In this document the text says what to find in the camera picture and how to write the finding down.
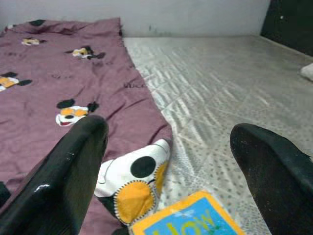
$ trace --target bed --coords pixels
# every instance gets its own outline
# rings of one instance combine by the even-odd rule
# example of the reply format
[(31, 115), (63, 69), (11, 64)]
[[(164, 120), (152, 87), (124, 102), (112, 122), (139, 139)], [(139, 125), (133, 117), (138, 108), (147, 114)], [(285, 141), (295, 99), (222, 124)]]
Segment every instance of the bed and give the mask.
[[(5, 161), (2, 159), (1, 177), (7, 182), (6, 186), (14, 190), (27, 171), (42, 158), (43, 153), (49, 151), (67, 132), (65, 127), (70, 126), (70, 123), (62, 120), (62, 115), (69, 115), (67, 108), (70, 108), (74, 116), (77, 114), (78, 117), (91, 113), (102, 115), (108, 121), (110, 130), (108, 148), (95, 191), (99, 200), (94, 197), (91, 202), (82, 226), (82, 235), (103, 234), (104, 231), (108, 235), (123, 234), (127, 231), (126, 226), (141, 219), (142, 215), (162, 209), (201, 189), (211, 192), (247, 234), (269, 234), (244, 176), (231, 154), (230, 132), (240, 122), (253, 123), (288, 137), (302, 151), (313, 156), (310, 145), (313, 137), (310, 118), (313, 111), (308, 99), (313, 94), (312, 83), (297, 74), (302, 66), (312, 62), (312, 58), (252, 36), (124, 38), (130, 60), (121, 40), (119, 20), (115, 19), (101, 28), (102, 23), (100, 21), (96, 26), (91, 26), (95, 34), (87, 30), (72, 44), (67, 41), (60, 46), (54, 41), (56, 49), (60, 49), (62, 54), (58, 62), (43, 47), (44, 53), (40, 55), (49, 54), (46, 58), (42, 57), (45, 62), (31, 66), (25, 63), (21, 69), (24, 74), (13, 71), (14, 66), (1, 65), (1, 68), (8, 67), (1, 74), (4, 78), (11, 78), (10, 81), (3, 80), (12, 92), (3, 90), (0, 95), (4, 100), (12, 100), (14, 97), (21, 101), (14, 109), (21, 110), (27, 116), (19, 122), (19, 112), (10, 109), (7, 102), (2, 104), (7, 109), (1, 117), (3, 122), (0, 122), (6, 133), (5, 140), (17, 140), (9, 144), (10, 149), (6, 153), (8, 156), (20, 156), (20, 159), (25, 151), (33, 153), (19, 164), (14, 164), (8, 157)], [(34, 21), (30, 24), (32, 27), (41, 27), (45, 22)], [(60, 26), (57, 23), (53, 28), (67, 35), (66, 38), (71, 38), (71, 30), (80, 30), (82, 26), (82, 23), (67, 23), (66, 27), (62, 24)], [(102, 36), (109, 37), (105, 50), (102, 50)], [(92, 42), (93, 37), (99, 40), (91, 49), (85, 43)], [(19, 39), (22, 42), (19, 46), (28, 51), (33, 45), (40, 47), (49, 43), (49, 39), (25, 38), (22, 34)], [(6, 47), (8, 44), (10, 42), (2, 42), (1, 46)], [(12, 61), (16, 56), (24, 59), (18, 50), (6, 53), (5, 56), (9, 56)], [(69, 67), (62, 63), (68, 57)], [(41, 81), (39, 79), (43, 75), (41, 69), (48, 62), (56, 66), (49, 74), (50, 80), (43, 80), (51, 89), (48, 92), (42, 88), (35, 90), (36, 82)], [(84, 69), (72, 73), (82, 63)], [(102, 70), (103, 66), (109, 68), (109, 71)], [(82, 77), (80, 82), (92, 92), (85, 92), (81, 96), (81, 83), (71, 82), (73, 76)], [(109, 85), (104, 82), (105, 79), (109, 79)], [(15, 83), (15, 87), (10, 88), (13, 85), (8, 86), (7, 82)], [(58, 90), (59, 84), (63, 82), (64, 86)], [(56, 90), (60, 97), (54, 96)], [(44, 118), (36, 119), (40, 110)], [(10, 125), (6, 121), (7, 116), (16, 120), (18, 125)], [(31, 128), (38, 121), (42, 121), (45, 126)], [(36, 133), (25, 140), (30, 131)], [(47, 131), (45, 138), (40, 135), (44, 131)], [(171, 160), (161, 191), (170, 149)], [(150, 205), (145, 205), (145, 212), (139, 216), (125, 216), (128, 211), (119, 210), (118, 195), (123, 195), (120, 192), (129, 183), (141, 184), (140, 187), (145, 186), (145, 189), (150, 190), (145, 181), (134, 180), (132, 176), (128, 178), (128, 175), (122, 174), (122, 168), (119, 176), (123, 179), (126, 177), (126, 180), (114, 182), (114, 189), (103, 185), (109, 182), (107, 176), (111, 179), (116, 176), (114, 171), (123, 166), (126, 159), (132, 159), (128, 162), (132, 166), (139, 157), (147, 156), (147, 152), (159, 156), (155, 157), (152, 164), (148, 164), (153, 165), (152, 171), (148, 175), (142, 172), (135, 172), (135, 175), (138, 179), (155, 184), (151, 189), (153, 196), (149, 197), (148, 193), (146, 200)], [(145, 163), (149, 161), (152, 161), (151, 158), (144, 158)]]
[(313, 156), (312, 58), (263, 37), (126, 38), (174, 147), (162, 209), (205, 189), (251, 235), (270, 234), (230, 150), (238, 123), (265, 127)]

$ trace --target black furniture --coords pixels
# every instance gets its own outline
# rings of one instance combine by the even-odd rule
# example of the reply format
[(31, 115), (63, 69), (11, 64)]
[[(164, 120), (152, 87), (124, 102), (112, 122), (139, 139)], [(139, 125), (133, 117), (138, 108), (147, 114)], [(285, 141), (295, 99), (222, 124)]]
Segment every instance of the black furniture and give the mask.
[(236, 125), (232, 153), (273, 235), (313, 235), (313, 163), (288, 139)]
[(108, 140), (99, 116), (78, 121), (0, 209), (0, 235), (77, 235)]
[(313, 1), (271, 0), (261, 35), (313, 56)]

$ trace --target mattress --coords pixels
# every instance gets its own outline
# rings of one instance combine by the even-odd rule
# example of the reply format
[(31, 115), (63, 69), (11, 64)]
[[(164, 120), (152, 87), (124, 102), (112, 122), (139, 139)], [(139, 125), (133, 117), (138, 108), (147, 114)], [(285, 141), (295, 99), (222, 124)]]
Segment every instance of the mattress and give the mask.
[(229, 146), (238, 123), (291, 140), (313, 156), (311, 57), (258, 36), (126, 38), (125, 45), (173, 128), (158, 209), (201, 189), (247, 234), (270, 234)]

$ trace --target black polka dot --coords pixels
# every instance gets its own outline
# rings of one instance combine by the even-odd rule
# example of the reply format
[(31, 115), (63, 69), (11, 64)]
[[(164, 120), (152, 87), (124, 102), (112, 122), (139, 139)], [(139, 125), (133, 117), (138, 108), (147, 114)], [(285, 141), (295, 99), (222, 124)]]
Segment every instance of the black polka dot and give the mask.
[(144, 178), (151, 175), (156, 168), (156, 162), (152, 157), (145, 156), (138, 158), (131, 166), (131, 173), (134, 177)]

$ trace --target quilted mattress cover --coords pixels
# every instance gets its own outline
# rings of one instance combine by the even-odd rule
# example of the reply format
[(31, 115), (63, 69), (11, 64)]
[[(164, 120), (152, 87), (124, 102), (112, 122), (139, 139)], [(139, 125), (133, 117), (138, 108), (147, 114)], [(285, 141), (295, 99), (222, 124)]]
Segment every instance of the quilted mattress cover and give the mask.
[(313, 58), (258, 36), (124, 42), (173, 128), (158, 209), (205, 189), (246, 234), (270, 234), (231, 154), (229, 136), (234, 125), (251, 123), (313, 156), (313, 83), (298, 74)]

